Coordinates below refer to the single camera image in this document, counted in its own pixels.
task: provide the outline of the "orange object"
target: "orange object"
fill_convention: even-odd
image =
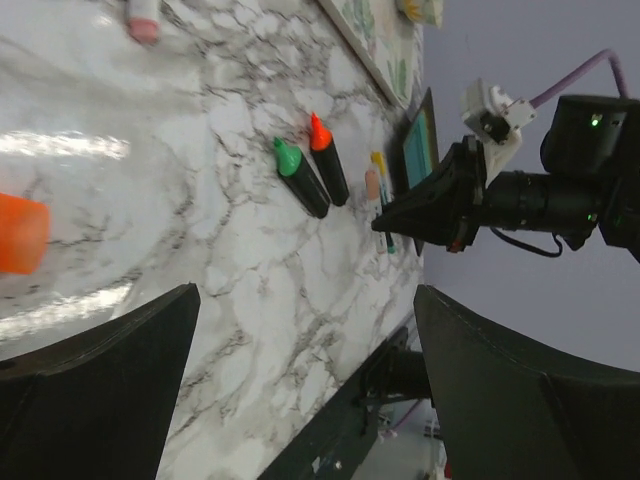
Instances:
[[[331,130],[322,125],[322,121],[315,113],[311,114],[311,150],[324,150],[333,140]]]
[[[0,193],[0,272],[33,273],[49,239],[49,208]]]

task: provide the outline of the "green marker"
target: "green marker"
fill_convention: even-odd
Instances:
[[[324,218],[329,211],[329,196],[311,169],[299,147],[290,147],[281,138],[273,140],[278,176],[284,180],[311,215]]]

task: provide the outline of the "white marble countertop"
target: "white marble countertop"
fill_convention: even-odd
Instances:
[[[0,191],[53,223],[41,268],[0,276],[0,359],[195,282],[158,478],[256,478],[411,310],[420,262],[376,255],[363,185],[401,112],[313,0],[165,1],[151,49],[119,1],[3,1]],[[351,188],[322,221],[271,151],[311,110]]]

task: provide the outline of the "pink cap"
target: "pink cap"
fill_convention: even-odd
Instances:
[[[158,23],[148,18],[130,18],[129,35],[143,45],[151,45],[158,41]]]

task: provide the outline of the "green marker cap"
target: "green marker cap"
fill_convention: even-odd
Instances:
[[[298,171],[302,162],[302,150],[300,147],[290,147],[279,137],[273,139],[273,148],[276,149],[278,172],[283,177],[290,177]]]

